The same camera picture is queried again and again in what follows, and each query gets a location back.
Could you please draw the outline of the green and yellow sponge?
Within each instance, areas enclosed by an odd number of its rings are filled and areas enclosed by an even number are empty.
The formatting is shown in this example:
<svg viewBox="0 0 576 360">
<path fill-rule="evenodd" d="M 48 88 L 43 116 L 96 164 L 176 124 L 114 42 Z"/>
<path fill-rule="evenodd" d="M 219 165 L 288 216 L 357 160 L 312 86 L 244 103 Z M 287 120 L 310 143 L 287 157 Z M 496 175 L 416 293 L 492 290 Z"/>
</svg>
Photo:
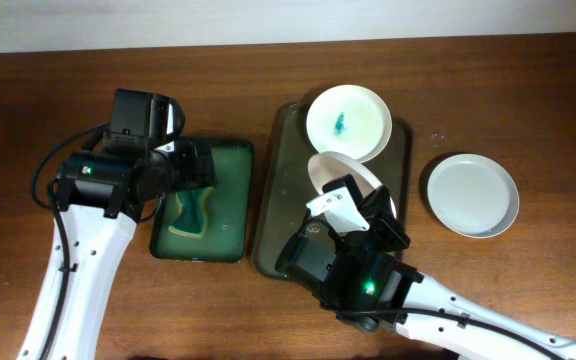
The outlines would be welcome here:
<svg viewBox="0 0 576 360">
<path fill-rule="evenodd" d="M 214 188 L 209 186 L 174 194 L 176 215 L 168 230 L 178 236 L 202 238 L 209 225 L 207 202 L 213 192 Z"/>
</svg>

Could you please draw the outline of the grey-white plate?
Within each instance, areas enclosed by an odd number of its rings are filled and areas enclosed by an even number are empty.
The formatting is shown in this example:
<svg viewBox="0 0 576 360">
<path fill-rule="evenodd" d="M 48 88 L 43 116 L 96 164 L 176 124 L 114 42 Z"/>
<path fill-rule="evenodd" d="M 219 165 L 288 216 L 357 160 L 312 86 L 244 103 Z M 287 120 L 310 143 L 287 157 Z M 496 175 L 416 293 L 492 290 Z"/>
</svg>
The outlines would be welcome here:
<svg viewBox="0 0 576 360">
<path fill-rule="evenodd" d="M 508 230 L 520 208 L 519 191 L 508 171 L 477 154 L 452 155 L 439 162 L 428 177 L 426 195 L 445 227 L 477 239 Z"/>
</svg>

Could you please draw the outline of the white plate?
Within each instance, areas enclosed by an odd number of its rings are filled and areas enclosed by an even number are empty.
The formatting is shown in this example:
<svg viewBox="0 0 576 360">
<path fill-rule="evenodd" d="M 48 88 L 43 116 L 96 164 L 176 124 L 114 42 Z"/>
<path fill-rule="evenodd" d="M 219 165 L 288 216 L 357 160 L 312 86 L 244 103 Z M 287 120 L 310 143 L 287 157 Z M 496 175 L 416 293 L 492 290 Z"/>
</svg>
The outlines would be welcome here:
<svg viewBox="0 0 576 360">
<path fill-rule="evenodd" d="M 384 100 L 359 85 L 338 85 L 310 105 L 306 133 L 318 153 L 337 152 L 364 163 L 388 144 L 392 117 Z"/>
<path fill-rule="evenodd" d="M 308 161 L 308 175 L 317 196 L 306 203 L 314 216 L 324 215 L 338 231 L 366 231 L 370 225 L 351 204 L 351 191 L 324 190 L 323 187 L 338 178 L 351 175 L 361 195 L 360 201 L 383 186 L 383 183 L 362 163 L 338 152 L 313 155 Z"/>
</svg>

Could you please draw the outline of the large brown serving tray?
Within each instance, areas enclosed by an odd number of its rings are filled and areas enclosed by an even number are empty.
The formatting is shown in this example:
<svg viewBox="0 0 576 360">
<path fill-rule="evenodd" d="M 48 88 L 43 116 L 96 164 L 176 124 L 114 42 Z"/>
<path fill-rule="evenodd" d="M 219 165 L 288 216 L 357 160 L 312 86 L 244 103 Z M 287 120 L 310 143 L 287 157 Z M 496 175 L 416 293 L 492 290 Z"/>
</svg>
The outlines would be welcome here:
<svg viewBox="0 0 576 360">
<path fill-rule="evenodd" d="M 290 236 L 297 231 L 306 203 L 317 195 L 307 163 L 316 151 L 306 134 L 307 104 L 289 104 L 278 111 L 267 181 L 255 231 L 252 262 L 263 276 L 281 280 L 275 263 Z M 388 188 L 401 224 L 407 220 L 413 132 L 395 117 L 386 148 L 365 166 Z"/>
</svg>

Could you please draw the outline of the small green water tray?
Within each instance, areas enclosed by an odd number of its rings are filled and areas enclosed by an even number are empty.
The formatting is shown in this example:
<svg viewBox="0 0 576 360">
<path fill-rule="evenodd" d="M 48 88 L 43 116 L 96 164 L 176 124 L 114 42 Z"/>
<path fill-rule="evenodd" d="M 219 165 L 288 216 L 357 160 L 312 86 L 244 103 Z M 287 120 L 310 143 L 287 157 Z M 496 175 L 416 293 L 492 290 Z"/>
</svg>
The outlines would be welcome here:
<svg viewBox="0 0 576 360">
<path fill-rule="evenodd" d="M 176 215 L 170 194 L 155 218 L 149 250 L 159 259 L 236 263 L 245 250 L 254 147 L 241 139 L 201 140 L 211 146 L 217 174 L 207 202 L 207 232 L 193 239 L 168 230 Z"/>
</svg>

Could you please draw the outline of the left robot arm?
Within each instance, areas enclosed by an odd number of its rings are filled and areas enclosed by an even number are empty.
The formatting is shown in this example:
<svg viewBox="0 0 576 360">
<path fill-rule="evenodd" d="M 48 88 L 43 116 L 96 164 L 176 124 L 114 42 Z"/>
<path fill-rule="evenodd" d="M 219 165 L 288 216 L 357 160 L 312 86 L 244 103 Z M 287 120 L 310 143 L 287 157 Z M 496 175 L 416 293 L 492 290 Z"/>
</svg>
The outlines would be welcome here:
<svg viewBox="0 0 576 360">
<path fill-rule="evenodd" d="M 184 125 L 176 99 L 117 89 L 111 121 L 80 133 L 81 148 L 47 185 L 51 255 L 19 359 L 94 358 L 145 205 L 216 182 L 209 145 L 182 138 Z"/>
</svg>

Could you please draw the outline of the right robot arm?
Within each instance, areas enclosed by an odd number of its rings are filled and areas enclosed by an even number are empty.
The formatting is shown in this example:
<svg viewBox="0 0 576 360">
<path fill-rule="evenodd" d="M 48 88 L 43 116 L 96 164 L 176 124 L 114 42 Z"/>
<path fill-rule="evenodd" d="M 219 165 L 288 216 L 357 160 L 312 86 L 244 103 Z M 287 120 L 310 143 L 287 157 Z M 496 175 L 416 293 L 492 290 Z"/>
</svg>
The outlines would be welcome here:
<svg viewBox="0 0 576 360">
<path fill-rule="evenodd" d="M 392 256 L 410 239 L 387 188 L 362 195 L 345 175 L 324 190 L 309 204 L 275 269 L 339 321 L 367 333 L 384 328 L 462 359 L 576 359 L 576 340 L 470 302 Z"/>
</svg>

